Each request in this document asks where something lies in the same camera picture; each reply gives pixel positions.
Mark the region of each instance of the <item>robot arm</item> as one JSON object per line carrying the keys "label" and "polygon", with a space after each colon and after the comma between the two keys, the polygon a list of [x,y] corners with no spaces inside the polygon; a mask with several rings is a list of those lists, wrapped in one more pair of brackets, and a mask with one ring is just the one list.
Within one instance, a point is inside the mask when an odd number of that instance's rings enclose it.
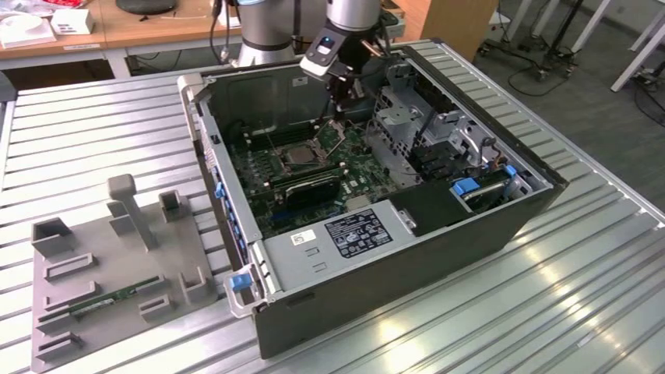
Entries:
{"label": "robot arm", "polygon": [[362,98],[357,80],[371,55],[385,58],[379,36],[381,0],[237,0],[242,19],[239,65],[294,58],[291,36],[313,36],[299,63],[303,72],[326,82],[335,120]]}
{"label": "robot arm", "polygon": [[377,52],[371,50],[379,27],[379,0],[329,0],[327,21],[305,53],[299,67],[313,77],[361,74]]}

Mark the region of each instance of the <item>gray plastic block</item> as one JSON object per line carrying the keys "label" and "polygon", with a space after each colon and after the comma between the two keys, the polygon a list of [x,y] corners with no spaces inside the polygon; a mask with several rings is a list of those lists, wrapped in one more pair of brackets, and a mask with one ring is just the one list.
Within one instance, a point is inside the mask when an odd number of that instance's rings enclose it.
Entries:
{"label": "gray plastic block", "polygon": [[151,294],[167,286],[167,279],[159,274],[157,280],[135,288],[135,293],[141,296]]}
{"label": "gray plastic block", "polygon": [[173,309],[174,305],[170,303],[167,295],[161,295],[158,298],[153,298],[138,304],[138,314],[143,317],[146,322],[165,316]]}
{"label": "gray plastic block", "polygon": [[67,331],[37,346],[34,356],[41,361],[50,361],[69,355],[78,349],[81,349],[81,341],[78,337]]}
{"label": "gray plastic block", "polygon": [[62,220],[51,218],[31,224],[30,244],[43,257],[50,257],[71,250],[71,246],[63,238],[69,234],[71,231]]}
{"label": "gray plastic block", "polygon": [[198,273],[198,279],[195,280],[195,283],[186,282],[182,273],[177,275],[182,294],[185,295],[186,304],[195,303],[199,300],[203,300],[209,293],[207,280],[205,279],[203,272],[198,266],[195,267],[195,272]]}
{"label": "gray plastic block", "polygon": [[135,183],[134,177],[129,174],[118,175],[113,178],[107,178],[107,196],[122,203],[125,206],[126,213],[134,224],[135,231],[143,241],[146,250],[157,248],[157,240],[154,235],[149,230],[147,222],[145,221],[143,215],[135,205],[134,195],[135,195]]}
{"label": "gray plastic block", "polygon": [[50,314],[42,315],[37,318],[37,324],[34,328],[42,333],[51,333],[55,330],[59,330],[69,326],[75,322],[75,318],[71,316],[71,313],[63,313],[62,315],[49,318]]}
{"label": "gray plastic block", "polygon": [[127,214],[117,218],[110,218],[107,223],[110,224],[110,228],[113,228],[117,236],[122,236],[135,231],[134,222],[131,222]]}
{"label": "gray plastic block", "polygon": [[[30,369],[33,372],[43,372],[59,367],[109,344],[131,337],[167,320],[183,316],[217,300],[207,258],[199,242],[199,233],[186,196],[179,196],[179,203],[186,214],[183,218],[170,223],[163,221],[158,203],[141,207],[141,214],[158,240],[158,250],[145,252],[145,244],[135,229],[133,232],[117,236],[109,225],[109,214],[107,217],[70,227],[71,234],[66,235],[65,238],[71,243],[71,252],[65,252],[47,259],[42,256],[34,257],[31,278],[33,329],[30,335]],[[117,211],[119,216],[122,213],[125,213],[123,210]],[[97,260],[95,266],[54,281],[47,282],[43,279],[45,267],[87,253]],[[209,292],[198,302],[189,303],[179,287],[178,276],[182,273],[185,279],[195,280],[199,278],[197,267],[202,269],[207,279]],[[95,281],[98,284],[98,293],[90,298],[74,302],[70,299],[71,295],[83,291],[82,288],[89,281]],[[109,300],[106,296],[117,295],[117,291],[135,284],[142,286],[134,288],[135,295],[133,297],[121,298],[117,302],[103,304]],[[146,321],[138,314],[138,304],[159,295],[167,295],[174,308],[163,316]],[[50,305],[51,308],[46,310],[43,297],[49,297],[53,302],[67,300],[58,303],[61,306]],[[98,301],[95,306],[89,309],[78,309],[75,312],[67,310],[67,308],[91,299]],[[79,337],[79,349],[50,361],[42,361],[35,357],[37,347],[49,343],[53,337],[63,332],[70,332]]]}
{"label": "gray plastic block", "polygon": [[122,217],[126,215],[125,206],[119,201],[110,201],[109,203],[106,203],[106,207],[113,218]]}
{"label": "gray plastic block", "polygon": [[179,195],[177,191],[166,191],[158,194],[158,205],[162,209],[163,220],[173,222],[186,215],[186,210],[181,209]]}
{"label": "gray plastic block", "polygon": [[55,309],[62,308],[66,305],[75,304],[77,302],[81,302],[86,298],[90,298],[99,292],[99,287],[97,283],[90,280],[90,282],[86,284],[86,290],[78,292],[69,298],[65,298],[63,300],[59,300],[58,302],[51,302],[50,298],[47,296],[43,296],[43,310],[53,312]]}
{"label": "gray plastic block", "polygon": [[94,264],[94,256],[91,253],[71,257],[70,259],[59,261],[58,263],[54,263],[43,268],[43,279],[53,281],[67,276],[69,274],[93,267]]}

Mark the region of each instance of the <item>power supply label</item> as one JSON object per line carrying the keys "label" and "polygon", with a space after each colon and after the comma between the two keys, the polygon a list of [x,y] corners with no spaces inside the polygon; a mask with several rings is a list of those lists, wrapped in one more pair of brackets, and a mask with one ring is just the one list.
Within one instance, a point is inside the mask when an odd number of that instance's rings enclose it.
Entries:
{"label": "power supply label", "polygon": [[347,259],[393,241],[371,209],[325,224],[325,229]]}

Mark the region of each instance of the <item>sticker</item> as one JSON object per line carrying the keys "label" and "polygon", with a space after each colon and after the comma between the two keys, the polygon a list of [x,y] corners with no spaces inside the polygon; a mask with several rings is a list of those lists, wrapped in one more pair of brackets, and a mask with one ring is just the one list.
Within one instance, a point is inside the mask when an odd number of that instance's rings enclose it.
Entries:
{"label": "sticker", "polygon": [[325,224],[325,229],[346,259],[393,241],[371,209]]}
{"label": "sticker", "polygon": [[299,78],[293,78],[293,87],[306,86],[307,77],[302,76]]}
{"label": "sticker", "polygon": [[293,245],[301,245],[306,242],[310,242],[315,239],[315,234],[313,233],[313,230],[302,231],[295,235],[290,236],[290,241],[293,242]]}
{"label": "sticker", "polygon": [[94,49],[98,48],[99,44],[79,44],[79,45],[67,45],[62,47],[65,51],[75,51],[77,49]]}

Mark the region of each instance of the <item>metal table surface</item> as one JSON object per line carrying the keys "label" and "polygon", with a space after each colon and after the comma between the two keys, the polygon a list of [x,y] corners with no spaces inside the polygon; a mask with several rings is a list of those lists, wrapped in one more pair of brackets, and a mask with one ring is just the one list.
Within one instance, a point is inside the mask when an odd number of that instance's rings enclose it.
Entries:
{"label": "metal table surface", "polygon": [[[501,252],[277,358],[259,359],[251,321],[221,299],[53,372],[665,372],[662,214],[454,52],[413,47],[571,182],[549,211]],[[23,91],[6,105],[0,372],[29,371],[29,223],[106,215],[106,177],[134,175],[142,205],[162,189],[190,197],[213,273],[229,271],[175,77]]]}

